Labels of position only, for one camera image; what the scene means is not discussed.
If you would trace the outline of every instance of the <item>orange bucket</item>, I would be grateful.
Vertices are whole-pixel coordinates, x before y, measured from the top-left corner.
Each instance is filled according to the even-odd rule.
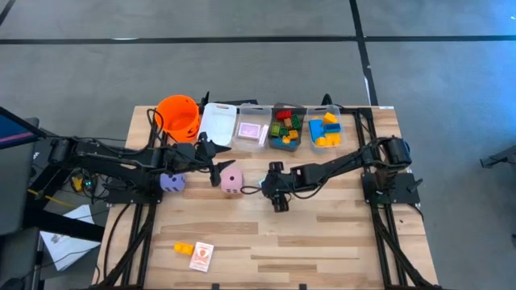
[[[157,107],[163,116],[163,131],[169,133],[178,142],[190,142],[197,138],[201,119],[199,107],[191,97],[173,95],[167,97]],[[156,124],[161,125],[161,118],[154,116]]]

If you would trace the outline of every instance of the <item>gray carpet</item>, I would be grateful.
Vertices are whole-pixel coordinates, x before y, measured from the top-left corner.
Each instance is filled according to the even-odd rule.
[[[366,36],[516,35],[510,0],[357,2]],[[0,26],[0,39],[321,34],[355,34],[348,1],[17,0]],[[478,160],[516,145],[516,42],[367,49],[378,101],[396,107],[412,168],[424,179],[422,211],[439,282],[514,288],[516,171],[483,169]],[[314,105],[330,93],[342,105],[368,104],[353,42],[0,45],[1,106],[63,135],[123,138],[135,105],[175,93],[200,100],[208,90],[214,101]],[[49,267],[46,289],[86,287],[97,255],[62,273]]]

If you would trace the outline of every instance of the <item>yellow block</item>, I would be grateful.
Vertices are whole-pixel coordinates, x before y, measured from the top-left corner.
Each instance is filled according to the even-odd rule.
[[[317,138],[317,140],[315,140],[315,145],[317,145],[317,146],[326,146],[327,145],[326,138],[324,138],[324,137]]]
[[[194,253],[194,245],[185,244],[183,242],[176,242],[174,244],[174,250],[177,253],[192,255]]]
[[[289,131],[289,137],[290,137],[290,140],[296,140],[299,136],[298,136],[298,131],[297,130],[290,130]]]
[[[339,120],[332,113],[326,113],[324,115],[324,123],[325,124],[334,124],[334,123],[337,123],[337,122],[339,122]]]
[[[328,146],[340,145],[340,133],[326,133],[326,141]]]

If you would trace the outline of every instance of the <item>green block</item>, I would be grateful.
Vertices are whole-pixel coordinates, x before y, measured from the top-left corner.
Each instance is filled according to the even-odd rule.
[[[281,128],[280,129],[280,136],[287,136],[287,135],[289,135],[289,129]]]
[[[292,127],[296,130],[301,129],[301,122],[299,122],[297,115],[292,116]]]
[[[271,125],[271,136],[276,136],[276,137],[278,137],[278,136],[280,135],[280,128],[281,128],[280,123],[276,123],[276,122],[274,122],[274,123]]]

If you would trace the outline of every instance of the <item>wooden table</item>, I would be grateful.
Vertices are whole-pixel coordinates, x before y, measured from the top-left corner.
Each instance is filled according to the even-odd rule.
[[[148,141],[147,108],[135,108],[127,147],[141,148]],[[393,109],[373,107],[372,111],[379,137],[401,135]],[[233,149],[216,160],[236,159],[244,169],[245,183],[256,185],[265,177],[271,161],[283,161],[287,169],[326,162],[355,151],[358,139],[354,119],[345,114],[342,119],[347,145],[334,153],[314,154],[305,124],[302,145],[294,153],[271,148],[262,153]],[[219,283],[222,289],[298,288],[299,284],[308,284],[312,289],[383,288],[361,172],[358,169],[329,180],[309,200],[293,197],[287,213],[274,213],[270,201],[261,193],[227,195],[210,186],[208,175],[189,173],[187,189],[180,194],[165,193],[157,206],[145,288],[210,288],[212,283]],[[116,205],[110,210],[98,256],[101,270],[107,236],[122,207]],[[132,205],[127,210],[115,229],[108,272],[127,248],[134,208]],[[394,205],[393,211],[402,249],[423,277],[437,283],[421,217],[407,205]],[[190,270],[189,256],[173,250],[175,242],[197,241],[215,245],[208,273]],[[396,284],[393,256],[386,248]],[[136,281],[138,263],[139,252],[133,262],[132,283]]]

